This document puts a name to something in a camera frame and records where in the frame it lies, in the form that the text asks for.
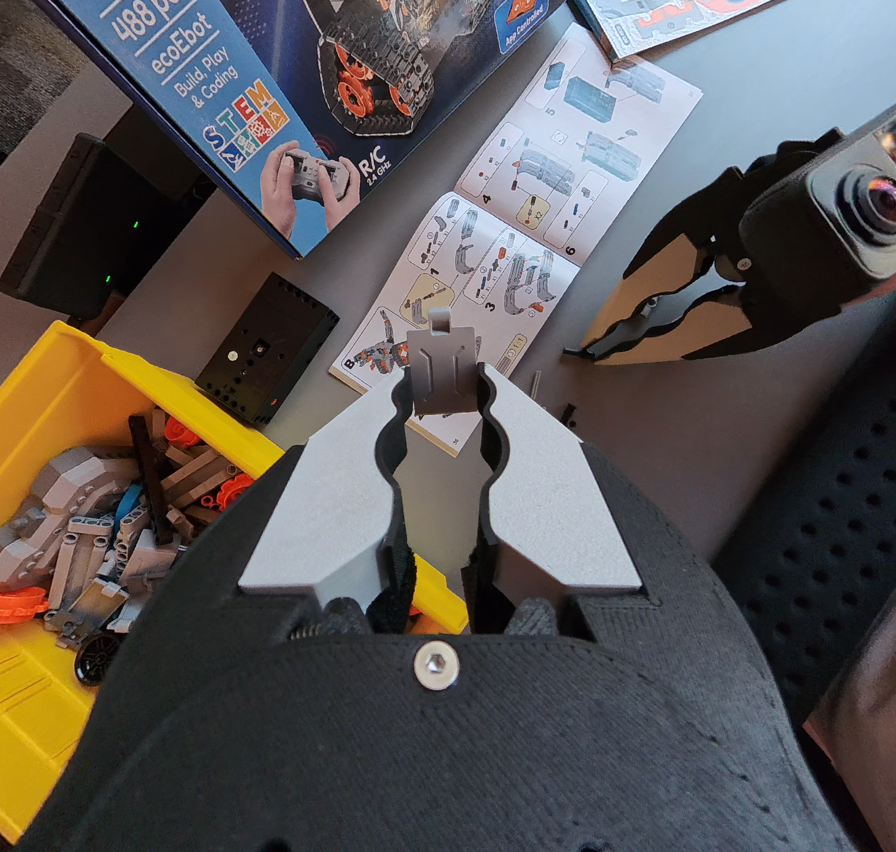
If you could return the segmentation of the grey panel part with tab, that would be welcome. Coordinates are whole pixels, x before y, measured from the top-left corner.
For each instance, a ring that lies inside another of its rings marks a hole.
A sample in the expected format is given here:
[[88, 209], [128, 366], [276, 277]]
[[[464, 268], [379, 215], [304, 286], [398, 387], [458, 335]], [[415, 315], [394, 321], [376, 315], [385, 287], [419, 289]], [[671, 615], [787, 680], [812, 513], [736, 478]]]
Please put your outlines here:
[[450, 307], [432, 308], [427, 330], [409, 331], [409, 370], [414, 413], [455, 414], [477, 410], [476, 336], [453, 328]]

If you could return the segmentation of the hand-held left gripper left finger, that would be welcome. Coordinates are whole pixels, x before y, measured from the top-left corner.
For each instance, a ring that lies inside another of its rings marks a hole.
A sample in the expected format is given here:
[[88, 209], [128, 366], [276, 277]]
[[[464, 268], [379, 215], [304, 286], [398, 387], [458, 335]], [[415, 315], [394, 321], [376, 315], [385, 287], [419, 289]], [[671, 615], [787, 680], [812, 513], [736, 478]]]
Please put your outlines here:
[[400, 488], [410, 370], [395, 369], [308, 440], [239, 580], [249, 593], [356, 601], [402, 634], [417, 579]]

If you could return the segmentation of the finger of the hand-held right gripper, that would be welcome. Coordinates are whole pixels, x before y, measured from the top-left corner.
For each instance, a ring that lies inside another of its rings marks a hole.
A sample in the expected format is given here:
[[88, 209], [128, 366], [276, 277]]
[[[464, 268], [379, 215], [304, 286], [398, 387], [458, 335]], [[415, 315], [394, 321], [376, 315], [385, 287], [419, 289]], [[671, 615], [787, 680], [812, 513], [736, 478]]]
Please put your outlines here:
[[[702, 275], [702, 263], [702, 251], [696, 249], [685, 236], [680, 235], [631, 275], [620, 280], [614, 291], [624, 285], [637, 291], [644, 291], [648, 296], [655, 296], [675, 293], [690, 285], [714, 285], [714, 269], [709, 268], [709, 272]], [[599, 314], [588, 330], [584, 345], [590, 344], [587, 337], [598, 318]], [[584, 358], [581, 349], [582, 347], [568, 347], [564, 349], [564, 354]]]
[[581, 355], [598, 365], [678, 361], [752, 326], [740, 285], [690, 285], [648, 296], [619, 286], [599, 312]]

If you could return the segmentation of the black device with green light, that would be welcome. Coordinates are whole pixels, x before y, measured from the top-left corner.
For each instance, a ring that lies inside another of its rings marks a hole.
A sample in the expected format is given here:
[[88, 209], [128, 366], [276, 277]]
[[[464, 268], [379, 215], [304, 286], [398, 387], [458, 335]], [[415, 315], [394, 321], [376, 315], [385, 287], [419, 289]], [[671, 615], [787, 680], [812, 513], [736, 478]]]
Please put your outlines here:
[[128, 248], [124, 162], [80, 133], [1, 278], [7, 296], [81, 320], [97, 317]]

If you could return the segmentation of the black electronic brick block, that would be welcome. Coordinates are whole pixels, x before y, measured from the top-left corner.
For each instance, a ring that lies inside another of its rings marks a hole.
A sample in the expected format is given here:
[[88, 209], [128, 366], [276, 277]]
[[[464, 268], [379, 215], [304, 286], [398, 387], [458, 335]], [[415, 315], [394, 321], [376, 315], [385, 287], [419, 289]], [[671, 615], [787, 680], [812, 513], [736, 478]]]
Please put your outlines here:
[[272, 273], [196, 385], [234, 416], [267, 424], [338, 322], [327, 305]]

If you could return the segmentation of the blue robot kit box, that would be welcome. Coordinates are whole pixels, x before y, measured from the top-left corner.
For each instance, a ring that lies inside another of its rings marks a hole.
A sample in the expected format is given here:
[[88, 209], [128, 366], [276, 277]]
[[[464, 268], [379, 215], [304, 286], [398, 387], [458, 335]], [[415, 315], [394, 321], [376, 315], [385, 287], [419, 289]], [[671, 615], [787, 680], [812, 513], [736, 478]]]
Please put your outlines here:
[[35, 0], [293, 256], [315, 160], [364, 197], [565, 0]]

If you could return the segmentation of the open instruction booklet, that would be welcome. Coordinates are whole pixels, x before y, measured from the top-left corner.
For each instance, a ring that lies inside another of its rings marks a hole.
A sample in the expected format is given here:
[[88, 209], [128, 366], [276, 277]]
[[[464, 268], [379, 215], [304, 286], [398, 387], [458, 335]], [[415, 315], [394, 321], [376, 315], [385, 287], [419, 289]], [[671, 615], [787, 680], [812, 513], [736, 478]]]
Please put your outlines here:
[[408, 365], [409, 331], [450, 307], [475, 328], [477, 359], [510, 375], [701, 96], [639, 57], [611, 65], [571, 25], [429, 209], [330, 374], [365, 393]]

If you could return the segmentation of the pile of building parts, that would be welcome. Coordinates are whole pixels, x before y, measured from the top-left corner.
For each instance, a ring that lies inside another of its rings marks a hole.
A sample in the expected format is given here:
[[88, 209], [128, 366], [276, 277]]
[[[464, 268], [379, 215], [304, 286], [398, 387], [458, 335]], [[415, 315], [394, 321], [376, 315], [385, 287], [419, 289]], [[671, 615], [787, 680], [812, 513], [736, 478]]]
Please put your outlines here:
[[136, 447], [52, 458], [1, 530], [2, 622], [42, 619], [98, 686], [178, 558], [252, 485], [165, 411], [132, 415]]

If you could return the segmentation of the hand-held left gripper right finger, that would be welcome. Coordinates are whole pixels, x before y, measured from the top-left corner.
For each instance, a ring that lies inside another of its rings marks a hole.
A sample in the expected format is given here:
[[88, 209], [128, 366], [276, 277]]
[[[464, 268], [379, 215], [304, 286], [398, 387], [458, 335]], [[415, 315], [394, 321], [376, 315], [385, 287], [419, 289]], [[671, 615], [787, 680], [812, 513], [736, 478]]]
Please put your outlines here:
[[641, 578], [580, 440], [490, 365], [478, 365], [483, 486], [462, 570], [474, 634], [498, 634], [525, 599], [631, 593]]

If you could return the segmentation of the yellow plastic bin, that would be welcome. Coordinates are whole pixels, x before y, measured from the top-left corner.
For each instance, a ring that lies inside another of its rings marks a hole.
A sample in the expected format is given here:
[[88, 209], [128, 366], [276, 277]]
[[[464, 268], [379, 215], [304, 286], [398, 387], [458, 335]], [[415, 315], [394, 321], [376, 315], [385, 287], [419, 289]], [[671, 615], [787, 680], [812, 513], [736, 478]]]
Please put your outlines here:
[[[287, 753], [289, 729], [311, 727], [311, 704], [287, 693], [309, 670], [280, 665], [262, 677], [264, 651], [301, 641], [287, 634], [297, 627], [305, 604], [300, 597], [245, 596], [237, 588], [249, 553], [273, 507], [275, 481], [287, 476], [298, 449], [283, 454], [257, 432], [232, 423], [201, 399], [190, 382], [140, 357], [97, 342], [63, 323], [54, 323], [2, 385], [2, 520], [12, 516], [39, 469], [81, 444], [128, 445], [126, 421], [158, 404], [177, 416], [221, 453], [256, 478], [174, 567], [147, 612], [136, 622], [93, 701], [88, 716], [69, 716], [49, 698], [38, 669], [33, 685], [6, 708], [2, 679], [2, 833], [21, 833], [14, 850], [173, 850], [223, 848], [213, 828], [237, 815], [238, 802], [260, 799], [263, 778], [286, 776], [286, 764], [309, 767], [310, 787], [287, 779], [273, 802], [292, 801], [287, 814], [299, 816], [311, 803], [320, 826], [298, 828], [296, 848], [320, 850], [461, 850], [462, 818], [452, 812], [449, 789], [427, 794], [425, 778], [439, 768], [423, 763], [421, 743], [396, 740], [377, 757], [372, 776], [358, 768], [314, 766], [309, 754]], [[164, 718], [190, 697], [233, 672], [245, 689], [237, 698], [249, 707], [244, 718], [214, 714], [200, 706], [199, 727], [208, 746], [196, 746], [198, 732], [182, 741], [163, 741], [151, 759], [159, 778], [139, 768], [123, 789], [148, 805], [112, 802], [96, 826], [78, 832], [93, 803], [124, 777], [127, 760]]]

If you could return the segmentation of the grey desk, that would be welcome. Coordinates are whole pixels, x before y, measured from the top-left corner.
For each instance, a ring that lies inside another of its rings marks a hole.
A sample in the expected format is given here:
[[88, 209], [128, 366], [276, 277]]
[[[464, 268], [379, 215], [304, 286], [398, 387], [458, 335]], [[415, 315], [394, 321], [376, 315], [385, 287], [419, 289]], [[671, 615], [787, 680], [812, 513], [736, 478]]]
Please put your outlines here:
[[[557, 11], [302, 261], [215, 193], [99, 339], [194, 378], [278, 272], [341, 318], [266, 429], [283, 448], [303, 443], [357, 398], [328, 367], [429, 207], [454, 186], [571, 20]], [[575, 404], [579, 436], [711, 559], [875, 333], [886, 300], [848, 308], [772, 349], [715, 361], [611, 369], [562, 350], [581, 341], [647, 232], [684, 197], [780, 141], [815, 139], [834, 126], [850, 132], [894, 105], [894, 0], [780, 0], [648, 58], [703, 96], [511, 379], [527, 390], [541, 371], [539, 402], [556, 416]]]

